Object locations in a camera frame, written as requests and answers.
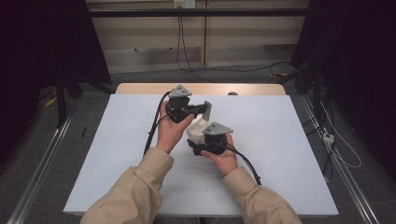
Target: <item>left hand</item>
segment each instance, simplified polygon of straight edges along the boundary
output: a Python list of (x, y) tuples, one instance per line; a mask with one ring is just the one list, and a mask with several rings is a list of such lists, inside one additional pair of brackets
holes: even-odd
[[(160, 119), (167, 116), (165, 107), (168, 103), (168, 101), (164, 101), (161, 105)], [(158, 141), (156, 148), (170, 154), (183, 136), (184, 130), (192, 123), (193, 119), (193, 114), (188, 115), (180, 123), (174, 123), (168, 116), (163, 118), (158, 124)]]

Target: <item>shirt cuff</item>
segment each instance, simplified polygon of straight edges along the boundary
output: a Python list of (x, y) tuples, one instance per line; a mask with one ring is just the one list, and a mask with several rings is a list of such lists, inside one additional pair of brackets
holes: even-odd
[(151, 147), (137, 166), (159, 180), (163, 180), (173, 166), (174, 159), (166, 152)]
[(257, 188), (256, 182), (243, 167), (231, 171), (224, 177), (223, 182), (234, 197)]

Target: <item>long sleeve shirt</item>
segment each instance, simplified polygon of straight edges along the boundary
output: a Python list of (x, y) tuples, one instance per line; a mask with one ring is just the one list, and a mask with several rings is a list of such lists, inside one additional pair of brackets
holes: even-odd
[[(159, 191), (173, 161), (167, 153), (151, 147), (137, 167), (126, 170), (88, 209), (80, 223), (151, 224), (161, 207)], [(256, 185), (244, 168), (233, 170), (223, 182), (238, 202), (245, 223), (301, 223), (282, 197)]]

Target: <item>right hand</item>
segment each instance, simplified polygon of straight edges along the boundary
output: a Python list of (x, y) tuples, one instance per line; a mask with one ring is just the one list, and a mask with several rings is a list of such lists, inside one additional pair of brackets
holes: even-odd
[[(233, 138), (231, 137), (231, 135), (228, 133), (226, 133), (225, 135), (227, 137), (227, 143), (233, 146)], [(224, 175), (229, 174), (231, 171), (238, 167), (236, 154), (229, 149), (226, 149), (221, 155), (216, 155), (209, 151), (202, 150), (201, 155), (212, 160), (218, 167), (219, 171)]]

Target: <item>gray mounting plate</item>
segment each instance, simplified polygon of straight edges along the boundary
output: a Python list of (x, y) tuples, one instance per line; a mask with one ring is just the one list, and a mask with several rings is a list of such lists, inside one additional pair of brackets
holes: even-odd
[(169, 93), (169, 98), (177, 98), (177, 97), (184, 97), (190, 95), (191, 95), (190, 91), (188, 91), (182, 85), (178, 85), (171, 91), (171, 93)]
[(213, 122), (204, 129), (203, 133), (208, 135), (218, 135), (224, 133), (233, 133), (233, 130), (217, 122)]

